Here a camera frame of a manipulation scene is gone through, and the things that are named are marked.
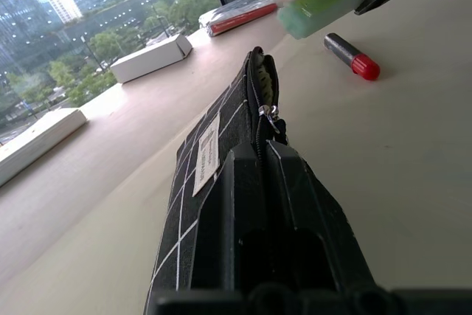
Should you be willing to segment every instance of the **table surface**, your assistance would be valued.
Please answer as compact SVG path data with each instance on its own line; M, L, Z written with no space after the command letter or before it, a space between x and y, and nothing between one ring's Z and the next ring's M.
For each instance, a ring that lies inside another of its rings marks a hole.
M86 126L0 189L3 314L140 314L177 147L261 46L291 144L342 205L378 283L471 287L471 0L393 0L301 41L275 15L83 107ZM322 46L375 59L370 83Z

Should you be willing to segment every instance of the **window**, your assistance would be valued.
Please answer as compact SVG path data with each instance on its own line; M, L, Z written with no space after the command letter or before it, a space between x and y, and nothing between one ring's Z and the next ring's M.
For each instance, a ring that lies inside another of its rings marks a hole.
M218 0L0 0L0 143L116 81L117 59L189 35Z

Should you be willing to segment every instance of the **white box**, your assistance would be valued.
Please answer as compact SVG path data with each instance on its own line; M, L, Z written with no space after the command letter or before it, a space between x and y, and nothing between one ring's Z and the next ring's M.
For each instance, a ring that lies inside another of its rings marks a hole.
M192 45L185 36L175 35L120 58L111 71L118 83L126 83L186 58L191 50Z
M0 186L86 122L78 108L61 108L48 112L25 132L0 147Z

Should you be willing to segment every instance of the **fabric label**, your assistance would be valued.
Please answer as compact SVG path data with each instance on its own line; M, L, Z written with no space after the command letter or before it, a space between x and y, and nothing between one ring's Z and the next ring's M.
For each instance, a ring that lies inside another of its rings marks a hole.
M195 167L195 184L192 196L195 196L201 190L220 166L218 156L219 128L220 113L218 112L215 119L198 140L197 166Z

